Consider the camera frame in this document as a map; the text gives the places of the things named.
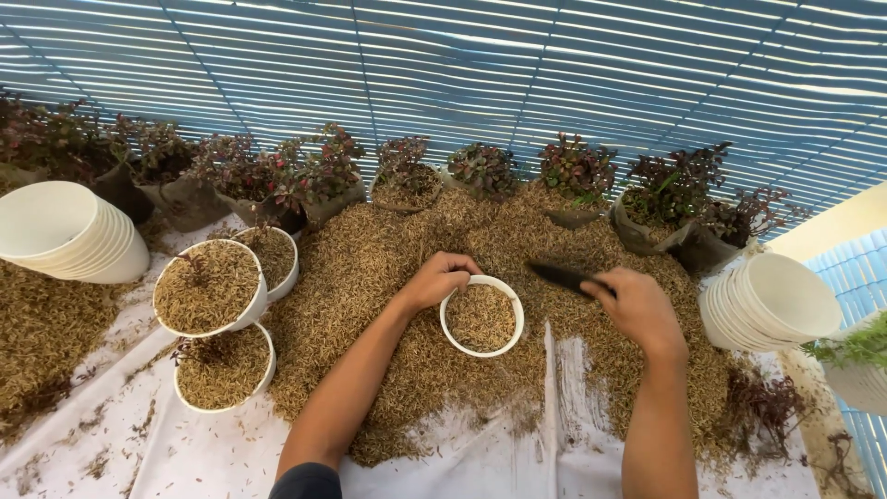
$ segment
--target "forearm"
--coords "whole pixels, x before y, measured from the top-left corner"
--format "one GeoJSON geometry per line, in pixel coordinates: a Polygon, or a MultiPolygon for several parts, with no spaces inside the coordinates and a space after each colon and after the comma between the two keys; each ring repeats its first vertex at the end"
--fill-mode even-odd
{"type": "Polygon", "coordinates": [[[683,361],[644,361],[625,439],[622,489],[625,499],[699,496],[683,361]]]}
{"type": "Polygon", "coordinates": [[[277,478],[301,463],[322,463],[338,471],[413,315],[395,297],[333,365],[293,422],[277,478]]]}

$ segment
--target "rice husk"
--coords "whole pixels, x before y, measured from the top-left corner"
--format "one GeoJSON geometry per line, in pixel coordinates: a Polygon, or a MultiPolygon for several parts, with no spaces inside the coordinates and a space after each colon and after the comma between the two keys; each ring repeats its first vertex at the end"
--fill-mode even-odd
{"type": "Polygon", "coordinates": [[[496,352],[514,334],[514,307],[504,292],[489,284],[456,291],[446,306],[447,328],[457,343],[478,353],[496,352]]]}
{"type": "Polygon", "coordinates": [[[194,338],[191,349],[179,361],[178,388],[189,404],[207,410],[243,403],[262,382],[271,361],[268,340],[255,325],[194,338]]]}
{"type": "Polygon", "coordinates": [[[290,236],[271,228],[253,227],[233,239],[245,244],[259,258],[268,289],[277,288],[293,270],[295,251],[290,236]]]}
{"type": "Polygon", "coordinates": [[[163,324],[188,334],[222,328],[247,309],[259,287],[251,251],[232,243],[204,244],[187,255],[202,261],[204,284],[193,282],[192,265],[174,258],[154,288],[154,309],[163,324]]]}
{"type": "Polygon", "coordinates": [[[134,284],[61,281],[0,261],[0,445],[67,397],[74,370],[104,341],[134,284]]]}
{"type": "Polygon", "coordinates": [[[271,307],[264,321],[278,331],[279,367],[270,387],[275,412],[295,420],[310,391],[357,336],[420,265],[442,250],[474,257],[487,274],[514,290],[524,309],[522,338],[504,355],[479,359],[449,344],[436,309],[419,313],[349,449],[354,460],[372,466],[426,454],[421,441],[407,433],[445,408],[474,410],[479,422],[504,409],[514,419],[515,436],[532,431],[544,400],[546,318],[557,338],[585,341],[592,364],[586,373],[589,395],[604,397],[608,429],[624,439],[643,368],[640,350],[615,330],[600,304],[545,284],[523,263],[543,258],[587,273],[622,265],[651,274],[671,299],[690,350],[695,451],[723,459],[718,452],[724,442],[712,428],[724,410],[732,361],[703,334],[698,282],[669,256],[625,251],[606,219],[575,231],[556,226],[544,211],[562,209],[563,201],[538,183],[522,186],[501,205],[445,188],[430,209],[408,217],[358,205],[330,220],[300,248],[304,280],[271,307]]]}
{"type": "Polygon", "coordinates": [[[440,175],[426,164],[418,164],[412,175],[418,180],[419,189],[411,189],[386,184],[377,179],[373,186],[373,202],[388,206],[403,206],[425,209],[431,206],[441,185],[440,175]]]}

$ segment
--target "sleeve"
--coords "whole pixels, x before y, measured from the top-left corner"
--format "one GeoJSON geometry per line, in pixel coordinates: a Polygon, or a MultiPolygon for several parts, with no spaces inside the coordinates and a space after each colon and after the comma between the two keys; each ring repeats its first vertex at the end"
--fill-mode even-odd
{"type": "Polygon", "coordinates": [[[299,464],[280,477],[269,499],[341,499],[339,474],[325,464],[299,464]]]}

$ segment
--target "right hand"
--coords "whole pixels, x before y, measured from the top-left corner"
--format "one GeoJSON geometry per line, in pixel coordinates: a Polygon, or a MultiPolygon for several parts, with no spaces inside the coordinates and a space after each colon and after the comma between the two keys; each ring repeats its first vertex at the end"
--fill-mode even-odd
{"type": "Polygon", "coordinates": [[[689,350],[678,318],[655,279],[623,267],[594,277],[606,282],[618,298],[589,281],[581,284],[582,290],[600,301],[619,332],[637,344],[648,360],[687,362],[689,350]]]}

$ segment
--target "hand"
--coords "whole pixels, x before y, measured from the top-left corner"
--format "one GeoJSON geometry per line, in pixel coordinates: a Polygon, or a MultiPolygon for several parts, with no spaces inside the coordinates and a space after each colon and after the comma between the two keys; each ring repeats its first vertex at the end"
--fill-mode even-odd
{"type": "Polygon", "coordinates": [[[680,332],[671,301],[655,279],[623,267],[595,275],[616,292],[585,281],[582,290],[594,295],[619,332],[636,343],[648,360],[686,363],[687,342],[680,332]]]}
{"type": "Polygon", "coordinates": [[[456,288],[465,290],[472,275],[482,274],[471,257],[438,251],[406,283],[394,300],[416,313],[441,303],[456,288]]]}

